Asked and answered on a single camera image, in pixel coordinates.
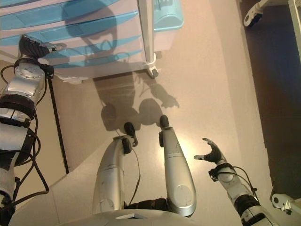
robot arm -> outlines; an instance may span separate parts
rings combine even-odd
[[[242,184],[234,168],[227,162],[219,147],[211,140],[204,138],[212,148],[207,155],[194,156],[197,160],[214,162],[217,166],[209,171],[213,181],[220,181],[236,211],[241,217],[243,226],[279,226],[273,217],[263,208],[253,193]]]
[[[56,48],[48,49],[22,36],[19,59],[15,62],[15,77],[0,96],[0,225],[8,225],[15,212],[14,167],[25,162],[35,143],[36,133],[29,126],[36,117],[35,108],[46,78],[54,69],[42,65],[38,58]]]

floor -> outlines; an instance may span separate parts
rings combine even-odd
[[[193,220],[200,225],[240,225],[224,189],[209,178],[207,172],[214,165],[193,159],[196,154],[210,151],[201,140],[207,137],[219,145],[231,164],[249,173],[262,205],[279,223],[298,225],[298,216],[273,209],[269,201],[272,183],[268,155],[239,1],[227,0],[225,4],[225,0],[190,0],[182,1],[182,8],[185,25],[172,49],[161,53],[157,79],[150,79],[145,72],[88,80],[81,85],[54,79],[67,160],[73,170],[70,177],[87,174],[88,163],[100,161],[116,131],[122,133],[123,123],[131,121],[137,130],[136,151],[142,168],[134,202],[165,197],[164,157],[157,123],[160,115],[166,114],[195,182],[198,206]],[[137,180],[133,155],[125,158],[125,174],[129,200]],[[63,182],[61,185],[64,203],[57,202],[55,207],[61,216],[59,222],[88,216],[90,208],[78,203],[85,202],[85,191],[93,185],[78,184],[73,190]]]
[[[247,12],[256,1],[243,1]],[[288,5],[266,8],[246,29],[274,193],[301,197],[301,64]]]

wire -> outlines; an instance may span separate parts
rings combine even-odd
[[[136,184],[136,188],[135,188],[135,191],[134,191],[134,194],[133,194],[133,197],[129,203],[129,205],[131,205],[136,193],[137,193],[137,190],[138,190],[138,187],[139,187],[139,184],[140,184],[140,179],[141,179],[141,174],[140,174],[140,164],[139,164],[139,159],[138,159],[138,156],[135,152],[135,150],[132,148],[132,151],[134,152],[135,156],[136,156],[136,159],[137,159],[137,164],[138,164],[138,174],[139,174],[139,177],[138,177],[138,181],[137,181],[137,184]]]
[[[33,163],[33,165],[34,165],[34,167],[35,167],[35,169],[36,169],[36,171],[37,171],[37,173],[38,173],[38,175],[39,175],[39,177],[40,177],[40,179],[41,179],[41,181],[42,181],[42,183],[43,183],[43,185],[45,187],[45,191],[35,192],[35,193],[30,194],[30,195],[27,195],[27,196],[25,196],[25,197],[23,197],[23,198],[21,198],[21,199],[19,199],[17,201],[14,201],[14,202],[6,205],[5,207],[0,208],[0,211],[3,210],[3,209],[8,209],[8,208],[11,208],[13,206],[16,206],[16,205],[18,205],[18,204],[20,204],[20,203],[22,203],[22,202],[24,202],[24,201],[26,201],[26,200],[28,200],[28,199],[30,199],[32,197],[35,197],[37,195],[47,194],[49,192],[48,184],[47,184],[46,180],[44,179],[44,177],[43,177],[43,175],[42,175],[42,173],[41,173],[41,171],[40,171],[40,169],[39,169],[39,167],[37,165],[37,162],[36,162],[35,158],[33,157],[33,155],[31,153],[28,153],[28,152],[23,151],[23,150],[12,150],[12,151],[3,151],[3,152],[0,152],[0,154],[17,153],[17,152],[19,152],[19,153],[25,153],[25,154],[27,154],[31,158],[32,163]]]
[[[39,154],[39,152],[40,152],[40,150],[41,150],[41,142],[40,142],[40,140],[38,139],[38,145],[39,145],[39,147],[38,147],[38,150],[37,150],[37,153],[35,153],[34,151],[34,154],[33,154],[33,157],[34,157],[34,159],[37,157],[37,155]],[[26,172],[26,174],[23,176],[23,178],[21,179],[21,181],[20,181],[20,186],[22,185],[22,183],[25,181],[25,179],[27,178],[27,176],[30,174],[30,172],[32,171],[32,169],[33,169],[33,167],[34,167],[34,165],[33,165],[33,163],[32,163],[32,165],[30,166],[30,168],[27,170],[27,172]]]
[[[250,181],[248,182],[244,177],[242,177],[241,175],[239,175],[239,174],[237,174],[237,173],[232,173],[232,172],[218,172],[217,175],[219,175],[219,174],[232,174],[232,175],[238,176],[238,177],[240,177],[241,179],[243,179],[243,180],[248,184],[248,186],[251,188],[251,191],[252,191],[253,195],[255,196],[255,198],[257,199],[257,201],[258,201],[258,203],[259,203],[257,194],[256,194],[256,192],[255,192],[255,190],[254,190],[254,188],[253,188],[253,186],[252,186],[252,184],[251,184]]]
[[[41,102],[41,100],[44,98],[45,94],[47,91],[47,78],[45,77],[45,88],[44,88],[44,93],[42,95],[42,97],[38,100],[37,105]]]
[[[36,157],[37,155],[38,155],[38,153],[40,152],[40,148],[38,148],[38,152],[37,153],[35,153],[36,152],[36,140],[38,141],[38,144],[39,144],[39,147],[41,146],[41,142],[40,142],[40,139],[38,138],[38,136],[37,136],[37,133],[38,133],[38,127],[39,127],[39,120],[38,120],[38,116],[37,116],[37,112],[36,112],[36,110],[34,110],[34,112],[33,112],[33,115],[34,115],[34,118],[35,118],[35,121],[36,121],[36,125],[35,125],[35,129],[34,129],[34,142],[33,142],[33,146],[32,146],[32,155],[34,156],[34,157]],[[29,160],[27,160],[27,161],[25,161],[25,162],[22,162],[22,163],[20,163],[20,164],[18,164],[18,165],[16,165],[16,166],[22,166],[22,165],[25,165],[25,164],[27,164],[27,163],[29,163],[31,160],[29,159]]]
[[[250,180],[248,174],[246,173],[246,171],[245,171],[243,168],[238,167],[238,166],[233,166],[233,168],[240,169],[241,171],[243,171],[243,172],[245,173],[246,178],[248,179],[248,181],[249,181],[249,183],[250,183],[251,191],[252,191],[253,195],[256,197],[257,201],[259,202],[258,196],[257,196],[257,194],[256,194],[257,188],[254,188],[254,187],[253,187],[253,185],[252,185],[252,183],[251,183],[251,180]]]
[[[6,79],[4,78],[3,72],[4,72],[6,69],[10,68],[10,67],[14,67],[14,65],[9,65],[9,66],[3,67],[2,70],[1,70],[1,72],[0,72],[1,78],[2,78],[2,80],[3,80],[6,84],[8,84],[8,81],[6,81]]]

caster wheel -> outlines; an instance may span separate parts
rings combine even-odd
[[[262,18],[262,14],[256,14],[253,19],[250,19],[250,16],[247,15],[245,17],[245,26],[246,27],[253,27],[258,21],[260,21],[260,19]]]

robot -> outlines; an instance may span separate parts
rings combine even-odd
[[[23,35],[19,42],[20,56],[14,65],[15,77],[0,96],[0,225],[8,226],[20,202],[49,191],[35,162],[35,131],[29,128],[37,120],[35,107],[46,79],[54,69],[42,65],[38,59],[57,51],[55,45],[43,45]],[[126,204],[124,201],[123,156],[138,145],[132,123],[124,125],[126,135],[115,137],[105,151],[96,178],[92,217],[70,222],[63,226],[121,226],[121,225],[183,225],[194,226],[190,216],[196,209],[196,189],[185,156],[167,116],[160,118],[159,143],[164,148],[167,198]],[[209,171],[213,181],[220,181],[227,191],[243,226],[278,226],[273,217],[259,204],[254,189],[249,190],[240,180],[218,146],[204,138],[211,153],[198,155],[196,160],[214,162]],[[45,186],[45,191],[16,201],[20,180],[15,178],[14,167],[32,161]]]

